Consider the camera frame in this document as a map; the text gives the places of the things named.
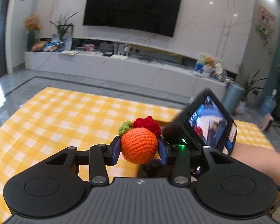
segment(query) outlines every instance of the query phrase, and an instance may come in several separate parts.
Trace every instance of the green crochet leaf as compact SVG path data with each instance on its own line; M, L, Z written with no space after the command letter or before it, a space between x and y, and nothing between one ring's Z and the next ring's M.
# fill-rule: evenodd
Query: green crochet leaf
M122 126L120 126L118 135L122 137L123 134L127 133L132 128L133 128L133 124L130 121L126 121L122 124Z

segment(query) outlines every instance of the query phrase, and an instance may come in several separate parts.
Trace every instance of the white marble tv cabinet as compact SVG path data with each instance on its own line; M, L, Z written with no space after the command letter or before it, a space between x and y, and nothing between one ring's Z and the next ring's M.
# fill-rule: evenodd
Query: white marble tv cabinet
M92 52L79 52L74 56L56 52L25 52L25 67L115 81L187 97L210 88L221 100L226 90L222 82L195 76L177 66L146 63L132 57L121 60Z

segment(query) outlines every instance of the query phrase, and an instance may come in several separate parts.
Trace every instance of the skin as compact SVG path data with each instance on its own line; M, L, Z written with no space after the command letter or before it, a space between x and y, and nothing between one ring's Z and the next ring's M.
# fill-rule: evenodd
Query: skin
M236 143L231 157L238 161L268 175L277 185L280 186L280 154L266 148ZM280 193L274 206L280 203Z

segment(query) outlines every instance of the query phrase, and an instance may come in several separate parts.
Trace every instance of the door frame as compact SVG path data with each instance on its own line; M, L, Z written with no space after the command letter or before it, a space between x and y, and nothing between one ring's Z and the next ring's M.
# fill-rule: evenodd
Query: door frame
M0 77L7 73L5 54L6 20L9 0L0 0Z

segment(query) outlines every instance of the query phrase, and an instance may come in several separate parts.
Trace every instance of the orange crochet ball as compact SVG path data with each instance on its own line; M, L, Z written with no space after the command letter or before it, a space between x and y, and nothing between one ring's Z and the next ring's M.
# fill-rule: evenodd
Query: orange crochet ball
M146 128L134 128L122 136L121 151L131 163L144 164L154 157L157 150L157 137Z

